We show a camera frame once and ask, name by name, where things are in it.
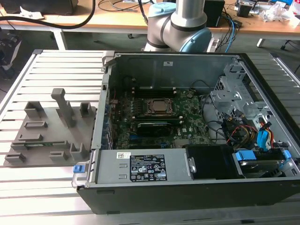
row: warning label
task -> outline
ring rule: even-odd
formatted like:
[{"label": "warning label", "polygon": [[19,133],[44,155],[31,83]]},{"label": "warning label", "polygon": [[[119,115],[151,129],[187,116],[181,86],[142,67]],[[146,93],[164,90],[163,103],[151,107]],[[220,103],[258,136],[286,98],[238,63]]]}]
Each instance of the warning label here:
[{"label": "warning label", "polygon": [[165,156],[130,156],[130,180],[132,182],[167,180]]}]

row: desk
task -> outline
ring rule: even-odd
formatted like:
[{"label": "desk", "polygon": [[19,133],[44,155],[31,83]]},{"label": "desk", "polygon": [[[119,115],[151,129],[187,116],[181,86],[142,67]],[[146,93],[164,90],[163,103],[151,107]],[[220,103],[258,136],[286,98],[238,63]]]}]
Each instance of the desk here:
[{"label": "desk", "polygon": [[[226,0],[225,7],[228,8],[229,4],[234,2],[235,0]],[[107,2],[101,6],[103,8],[112,9],[109,4],[110,3]],[[118,7],[125,8],[128,7],[128,5],[129,3],[119,3]],[[146,4],[143,7],[145,13],[148,14],[150,5]],[[75,25],[84,21],[89,15],[90,10],[91,0],[79,0],[79,5],[73,16],[46,15],[45,21],[60,25]],[[52,31],[55,35],[58,48],[60,50],[66,50],[67,45],[63,35],[64,31],[147,34],[147,25],[145,24],[138,8],[137,10],[138,12],[106,12],[96,6],[95,14],[89,23],[75,30],[62,30],[21,21],[13,21],[11,23],[17,30]],[[3,8],[0,8],[0,11],[3,15],[6,15]],[[247,34],[253,36],[253,38],[300,40],[300,26],[296,28],[289,26],[288,21],[264,22],[258,15],[253,15],[249,18],[242,18],[237,17],[236,12],[230,8],[227,9],[227,12],[233,19],[239,20],[243,23],[242,28],[238,32],[239,36]],[[11,30],[11,26],[6,21],[1,21],[0,26],[3,29]],[[221,21],[220,27],[211,28],[211,31],[215,37],[218,37],[228,31],[228,24],[225,21]]]}]

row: blue tab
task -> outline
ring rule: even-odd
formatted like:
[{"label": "blue tab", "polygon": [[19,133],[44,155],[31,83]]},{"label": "blue tab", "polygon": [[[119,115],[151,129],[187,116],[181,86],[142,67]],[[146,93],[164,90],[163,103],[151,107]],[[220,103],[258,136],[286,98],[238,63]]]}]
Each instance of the blue tab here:
[{"label": "blue tab", "polygon": [[288,160],[289,158],[291,158],[292,156],[291,156],[291,154],[290,154],[290,152],[289,152],[289,150],[284,150],[283,151],[283,154],[284,154],[284,156],[285,156],[285,158]]},{"label": "blue tab", "polygon": [[256,160],[255,154],[252,150],[240,150],[243,160]]},{"label": "blue tab", "polygon": [[255,154],[252,150],[240,150],[235,154],[238,161],[256,160]]},{"label": "blue tab", "polygon": [[268,151],[267,146],[266,146],[268,137],[269,137],[269,133],[267,131],[260,130],[258,132],[258,135],[257,135],[257,145],[258,145],[258,147],[260,147],[261,149],[263,149],[263,151]]},{"label": "blue tab", "polygon": [[242,161],[242,156],[240,155],[240,152],[237,152],[236,154],[235,154],[235,156],[236,156],[236,158],[237,158],[237,160],[238,161]]},{"label": "blue tab", "polygon": [[73,173],[84,173],[85,172],[85,165],[75,165],[73,167]]}]

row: red wire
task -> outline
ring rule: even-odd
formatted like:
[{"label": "red wire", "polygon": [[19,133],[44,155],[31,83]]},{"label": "red wire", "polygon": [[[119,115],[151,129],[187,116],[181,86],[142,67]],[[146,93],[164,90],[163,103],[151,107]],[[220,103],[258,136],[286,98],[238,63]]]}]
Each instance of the red wire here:
[{"label": "red wire", "polygon": [[270,130],[270,128],[267,128],[267,130],[270,131],[270,133],[271,133],[270,143],[271,143],[271,147],[274,148],[274,146],[273,146],[273,143],[274,143],[274,140],[273,140],[273,139],[274,139],[274,134],[273,134],[273,132]]},{"label": "red wire", "polygon": [[116,98],[116,89],[114,89],[114,95],[113,95],[113,100],[111,101],[111,104],[114,102],[115,98]]}]

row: cable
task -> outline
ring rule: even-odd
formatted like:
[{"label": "cable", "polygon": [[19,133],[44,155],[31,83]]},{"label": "cable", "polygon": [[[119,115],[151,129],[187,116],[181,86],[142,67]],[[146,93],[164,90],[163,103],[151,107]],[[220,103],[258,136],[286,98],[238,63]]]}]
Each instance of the cable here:
[{"label": "cable", "polygon": [[[148,18],[147,18],[147,16],[146,16],[145,12],[144,12],[143,5],[144,5],[144,4],[147,4],[147,3],[152,3],[152,4],[154,4],[154,2],[153,2],[152,0],[147,1],[147,2],[145,2],[145,3],[142,3],[142,0],[138,0],[138,5],[130,6],[130,7],[127,7],[127,8],[119,8],[119,7],[116,7],[116,6],[115,6],[117,3],[122,2],[122,1],[123,1],[123,0],[119,0],[119,1],[117,1],[117,2],[112,3],[110,0],[108,0],[108,1],[101,0],[101,1],[98,3],[98,8],[101,9],[101,10],[103,10],[103,11],[106,11],[106,12],[121,12],[121,11],[135,11],[135,12],[136,12],[136,10],[131,10],[131,9],[132,9],[132,8],[135,8],[135,7],[140,7],[141,14],[142,14],[142,16],[143,16],[143,18],[144,18],[144,21],[145,21],[146,24],[148,24]],[[102,5],[103,3],[106,3],[106,2],[110,2],[111,6],[112,6],[115,10],[105,9],[105,8],[100,7],[100,5]]]},{"label": "cable", "polygon": [[6,90],[3,90],[3,89],[1,89],[1,88],[0,88],[0,90],[1,90],[1,91],[3,91],[4,93],[7,93],[7,91],[6,91]]},{"label": "cable", "polygon": [[297,49],[297,50],[299,50],[300,51],[300,49],[299,48],[297,48],[297,47],[295,47],[295,46],[293,46],[292,44],[291,44],[291,42],[292,41],[288,41],[287,43],[290,45],[290,46],[292,46],[293,48],[295,48],[295,49]]},{"label": "cable", "polygon": [[296,74],[296,72],[298,71],[299,68],[300,68],[300,64],[299,64],[299,66],[295,69],[294,74]]},{"label": "cable", "polygon": [[111,3],[112,6],[113,6],[114,8],[117,8],[116,10],[105,9],[105,8],[100,7],[100,5],[102,5],[103,3],[106,3],[106,2],[110,2],[110,3],[111,3],[110,0],[108,0],[108,1],[101,0],[101,1],[98,3],[98,8],[101,9],[101,10],[103,10],[103,11],[106,11],[106,12],[121,12],[121,11],[126,11],[126,10],[131,9],[131,8],[139,7],[139,5],[134,5],[134,6],[130,6],[130,7],[127,7],[127,8],[118,8],[118,7],[116,7],[115,5],[116,5],[117,3],[119,3],[119,2],[122,2],[122,0],[119,0],[119,1],[116,1],[116,2],[114,2],[114,3]]},{"label": "cable", "polygon": [[6,20],[6,22],[12,27],[12,29],[16,30],[16,29],[14,28],[14,26],[13,26],[8,20]]},{"label": "cable", "polygon": [[127,12],[137,12],[137,10],[135,10],[135,9],[131,9],[131,8],[128,8],[128,9],[123,9],[123,8],[119,8],[119,7],[116,7],[114,4],[115,4],[115,2],[114,3],[112,3],[112,1],[111,0],[109,0],[109,3],[111,4],[111,6],[113,7],[113,8],[115,8],[116,10],[120,10],[120,11],[127,11]]},{"label": "cable", "polygon": [[232,19],[228,18],[228,20],[230,20],[230,22],[232,24],[232,34],[231,34],[230,41],[229,41],[229,44],[228,44],[225,52],[228,52],[229,48],[231,47],[231,44],[233,43],[233,34],[234,34],[234,23],[233,23]]},{"label": "cable", "polygon": [[143,18],[144,18],[144,21],[145,21],[145,23],[148,25],[148,18],[147,18],[147,16],[145,15],[144,8],[143,8],[143,4],[142,4],[142,0],[137,0],[137,1],[138,1],[138,3],[139,3],[140,10],[141,10],[142,16],[143,16]]},{"label": "cable", "polygon": [[224,134],[222,134],[220,131],[218,131],[218,130],[216,130],[216,129],[214,129],[214,128],[208,126],[208,125],[207,125],[207,127],[208,127],[209,129],[211,129],[212,131],[215,131],[217,134],[221,135],[222,137],[226,138],[226,136],[225,136]]},{"label": "cable", "polygon": [[58,25],[58,24],[54,24],[54,23],[50,23],[50,22],[44,22],[44,21],[29,19],[29,18],[20,17],[20,16],[2,16],[2,17],[0,17],[0,21],[18,20],[18,21],[24,21],[24,22],[29,22],[29,23],[41,24],[41,25],[48,26],[48,27],[70,30],[70,29],[77,29],[77,28],[80,28],[80,27],[86,25],[93,17],[93,15],[95,13],[95,9],[96,9],[96,0],[92,0],[92,11],[91,11],[90,15],[85,19],[85,21],[83,21],[79,24],[70,25],[70,26]]},{"label": "cable", "polygon": [[204,83],[208,88],[213,88],[213,87],[209,86],[204,80],[198,79],[198,80],[195,80],[194,82],[192,82],[190,89],[192,89],[194,87],[195,83],[197,83],[198,81],[201,81],[202,83]]},{"label": "cable", "polygon": [[231,46],[232,42],[236,39],[236,34],[237,34],[236,27],[232,26],[232,25],[234,25],[232,17],[227,13],[225,7],[223,7],[223,9],[224,9],[223,13],[226,15],[226,17],[223,17],[223,18],[226,19],[229,29],[228,29],[227,33],[221,39],[220,44],[216,47],[216,50],[219,49],[219,52],[221,51],[221,48],[223,45],[230,44],[230,46]]},{"label": "cable", "polygon": [[111,101],[111,104],[113,104],[113,102],[114,102],[114,100],[115,100],[115,98],[116,98],[116,89],[114,89],[114,95],[113,95],[113,99],[112,99],[112,101]]}]

